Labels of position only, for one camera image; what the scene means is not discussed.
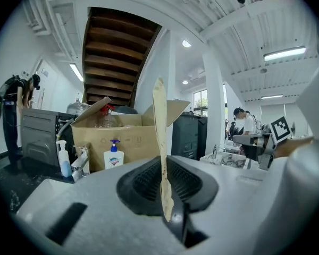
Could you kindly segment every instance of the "window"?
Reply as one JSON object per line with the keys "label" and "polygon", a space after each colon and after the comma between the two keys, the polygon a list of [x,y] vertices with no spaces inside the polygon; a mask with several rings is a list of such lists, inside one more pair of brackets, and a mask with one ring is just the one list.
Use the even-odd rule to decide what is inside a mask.
{"label": "window", "polygon": [[208,96],[207,90],[194,93],[194,113],[208,115]]}
{"label": "window", "polygon": [[[223,95],[225,104],[225,117],[228,117],[227,109],[227,95],[225,91],[225,84],[223,85]],[[208,95],[207,90],[198,91],[194,93],[194,113],[202,116],[208,116]]]}

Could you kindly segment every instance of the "door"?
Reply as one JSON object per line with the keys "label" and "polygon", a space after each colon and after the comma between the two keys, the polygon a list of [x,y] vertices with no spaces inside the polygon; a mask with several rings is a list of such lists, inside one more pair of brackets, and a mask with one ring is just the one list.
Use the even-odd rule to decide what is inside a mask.
{"label": "door", "polygon": [[58,75],[45,60],[39,64],[36,73],[40,76],[40,89],[34,89],[31,107],[50,111]]}

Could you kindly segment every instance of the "wooden stair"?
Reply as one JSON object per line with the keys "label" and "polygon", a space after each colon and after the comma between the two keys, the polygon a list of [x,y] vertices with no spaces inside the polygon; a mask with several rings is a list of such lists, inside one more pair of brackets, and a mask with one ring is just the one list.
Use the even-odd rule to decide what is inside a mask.
{"label": "wooden stair", "polygon": [[133,107],[139,75],[161,26],[107,8],[91,8],[83,45],[84,99]]}

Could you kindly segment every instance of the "fluorescent light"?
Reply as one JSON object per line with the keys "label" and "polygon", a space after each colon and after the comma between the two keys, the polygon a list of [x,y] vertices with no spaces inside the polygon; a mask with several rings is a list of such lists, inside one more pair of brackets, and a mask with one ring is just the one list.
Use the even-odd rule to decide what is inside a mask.
{"label": "fluorescent light", "polygon": [[190,47],[190,46],[191,46],[191,44],[188,43],[186,40],[184,40],[184,41],[182,42],[182,45],[183,45],[184,47]]}
{"label": "fluorescent light", "polygon": [[306,52],[306,47],[305,46],[299,46],[296,48],[290,48],[290,49],[285,49],[279,52],[274,52],[274,53],[269,53],[264,55],[264,59],[266,62],[275,60],[277,58],[282,58],[282,57],[289,57],[289,56],[294,56],[294,55],[300,55]]}
{"label": "fluorescent light", "polygon": [[283,97],[283,95],[277,95],[277,96],[263,96],[261,99],[278,98],[278,97]]}
{"label": "fluorescent light", "polygon": [[75,75],[77,76],[77,78],[79,78],[79,80],[80,80],[81,82],[83,82],[83,81],[84,81],[84,78],[83,78],[82,75],[80,74],[80,72],[79,72],[79,70],[78,70],[76,64],[75,64],[75,63],[70,63],[70,67],[73,69],[73,71],[74,71]]}

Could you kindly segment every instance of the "blue pump cap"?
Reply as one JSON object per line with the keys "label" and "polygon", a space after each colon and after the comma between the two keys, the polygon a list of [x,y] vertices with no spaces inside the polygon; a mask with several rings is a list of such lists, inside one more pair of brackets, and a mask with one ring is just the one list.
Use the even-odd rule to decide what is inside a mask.
{"label": "blue pump cap", "polygon": [[116,143],[117,142],[121,142],[119,140],[110,140],[110,142],[112,142],[112,146],[111,146],[111,152],[117,152],[117,146],[116,146]]}

